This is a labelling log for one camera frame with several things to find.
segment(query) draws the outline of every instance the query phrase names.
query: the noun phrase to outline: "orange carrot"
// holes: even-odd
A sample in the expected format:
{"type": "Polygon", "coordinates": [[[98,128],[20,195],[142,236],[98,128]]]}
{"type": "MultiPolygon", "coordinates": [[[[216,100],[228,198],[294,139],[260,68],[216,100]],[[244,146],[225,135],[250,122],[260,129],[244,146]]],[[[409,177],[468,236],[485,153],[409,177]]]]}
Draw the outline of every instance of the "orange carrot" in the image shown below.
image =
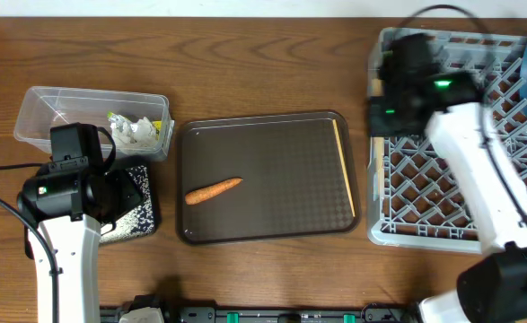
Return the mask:
{"type": "Polygon", "coordinates": [[[185,203],[188,205],[195,205],[207,201],[209,198],[218,196],[227,189],[237,186],[242,180],[243,179],[241,178],[228,179],[210,187],[195,190],[185,196],[185,203]]]}

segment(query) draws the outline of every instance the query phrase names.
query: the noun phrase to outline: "metal grid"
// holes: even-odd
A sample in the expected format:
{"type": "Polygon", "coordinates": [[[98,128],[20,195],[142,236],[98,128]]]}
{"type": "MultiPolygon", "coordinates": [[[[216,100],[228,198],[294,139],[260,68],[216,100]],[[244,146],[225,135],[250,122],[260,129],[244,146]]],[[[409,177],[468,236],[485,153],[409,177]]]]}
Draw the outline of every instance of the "metal grid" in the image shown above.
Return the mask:
{"type": "MultiPolygon", "coordinates": [[[[389,40],[391,31],[382,31],[380,45],[389,40]]],[[[520,56],[527,39],[495,35],[496,58],[489,63],[485,61],[488,44],[480,34],[423,30],[401,33],[421,31],[429,34],[435,58],[445,70],[469,70],[477,82],[486,85],[495,127],[527,185],[527,118],[520,112],[527,105],[527,99],[518,95],[524,85],[519,74],[520,56]]],[[[372,74],[380,60],[380,48],[373,53],[376,57],[371,61],[372,74]]],[[[384,188],[380,196],[376,189],[373,191],[379,208],[368,210],[371,240],[378,244],[479,252],[477,228],[454,177],[428,140],[385,138],[384,150],[384,188]],[[417,239],[405,240],[404,236],[417,239]]]]}

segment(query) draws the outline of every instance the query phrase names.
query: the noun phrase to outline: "black tray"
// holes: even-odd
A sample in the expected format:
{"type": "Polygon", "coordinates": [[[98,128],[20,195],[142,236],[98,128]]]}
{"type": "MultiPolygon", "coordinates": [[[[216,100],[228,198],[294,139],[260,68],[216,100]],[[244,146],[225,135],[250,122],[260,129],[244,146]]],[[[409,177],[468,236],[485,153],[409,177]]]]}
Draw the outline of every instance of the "black tray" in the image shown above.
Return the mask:
{"type": "Polygon", "coordinates": [[[177,231],[189,244],[342,233],[359,223],[347,123],[336,112],[194,121],[179,132],[178,150],[177,231]],[[236,188],[185,204],[188,192],[234,177],[243,178],[236,188]]]}

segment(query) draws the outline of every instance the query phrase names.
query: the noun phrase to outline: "wood grain tabletop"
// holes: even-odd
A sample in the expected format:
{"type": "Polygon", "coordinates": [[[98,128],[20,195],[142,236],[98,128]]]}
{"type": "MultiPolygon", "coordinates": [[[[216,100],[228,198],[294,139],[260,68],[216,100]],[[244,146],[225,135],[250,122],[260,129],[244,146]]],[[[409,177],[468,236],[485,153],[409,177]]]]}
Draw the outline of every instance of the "wood grain tabletop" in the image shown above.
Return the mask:
{"type": "MultiPolygon", "coordinates": [[[[157,93],[175,132],[191,120],[334,109],[347,120],[365,214],[367,56],[398,19],[0,18],[0,165],[47,162],[13,127],[34,85],[157,93]]],[[[527,20],[487,20],[495,33],[527,36],[527,20]]],[[[415,28],[473,31],[463,19],[415,28]]],[[[363,218],[351,233],[190,247],[175,234],[177,151],[153,164],[162,225],[150,237],[99,254],[102,305],[157,292],[173,303],[361,308],[446,292],[479,256],[375,246],[363,218]]],[[[34,170],[0,171],[15,205],[34,170]]],[[[22,225],[0,208],[0,322],[35,322],[36,278],[22,225]]]]}

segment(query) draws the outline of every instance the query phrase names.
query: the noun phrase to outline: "green light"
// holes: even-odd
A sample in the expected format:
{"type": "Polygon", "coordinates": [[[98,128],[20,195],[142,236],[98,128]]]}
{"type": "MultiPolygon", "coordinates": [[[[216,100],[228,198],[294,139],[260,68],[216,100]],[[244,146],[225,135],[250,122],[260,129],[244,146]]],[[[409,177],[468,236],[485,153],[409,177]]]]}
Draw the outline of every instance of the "green light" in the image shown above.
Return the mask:
{"type": "Polygon", "coordinates": [[[449,85],[451,85],[452,81],[449,80],[441,80],[441,81],[435,81],[435,86],[440,89],[448,88],[449,85]]]}

